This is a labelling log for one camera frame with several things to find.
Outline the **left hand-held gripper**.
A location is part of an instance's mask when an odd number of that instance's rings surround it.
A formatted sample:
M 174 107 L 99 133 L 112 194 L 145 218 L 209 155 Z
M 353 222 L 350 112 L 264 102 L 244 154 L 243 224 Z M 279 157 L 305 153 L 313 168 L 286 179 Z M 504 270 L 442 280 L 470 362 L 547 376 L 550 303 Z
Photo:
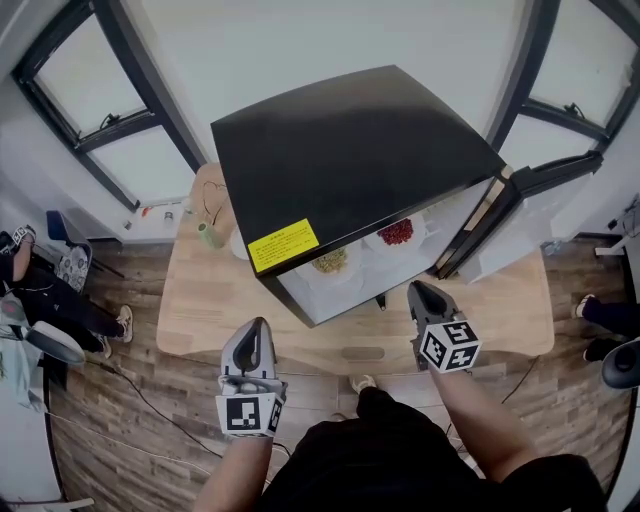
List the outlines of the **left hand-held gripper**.
M 225 375 L 255 377 L 220 377 L 220 394 L 216 406 L 222 432 L 230 437 L 273 438 L 286 402 L 287 384 L 276 375 L 276 355 L 271 328 L 262 318 L 241 326 L 222 350 L 221 366 Z

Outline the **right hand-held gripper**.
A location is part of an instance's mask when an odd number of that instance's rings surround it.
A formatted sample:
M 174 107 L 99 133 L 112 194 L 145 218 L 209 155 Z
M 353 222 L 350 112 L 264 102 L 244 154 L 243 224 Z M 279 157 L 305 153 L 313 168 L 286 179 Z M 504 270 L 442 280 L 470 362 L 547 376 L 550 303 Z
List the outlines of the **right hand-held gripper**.
M 438 373 L 469 370 L 478 357 L 481 341 L 466 319 L 458 319 L 460 310 L 454 299 L 421 281 L 409 284 L 407 302 L 417 330 L 411 341 L 417 369 Z M 431 315 L 452 321 L 425 323 L 424 305 Z

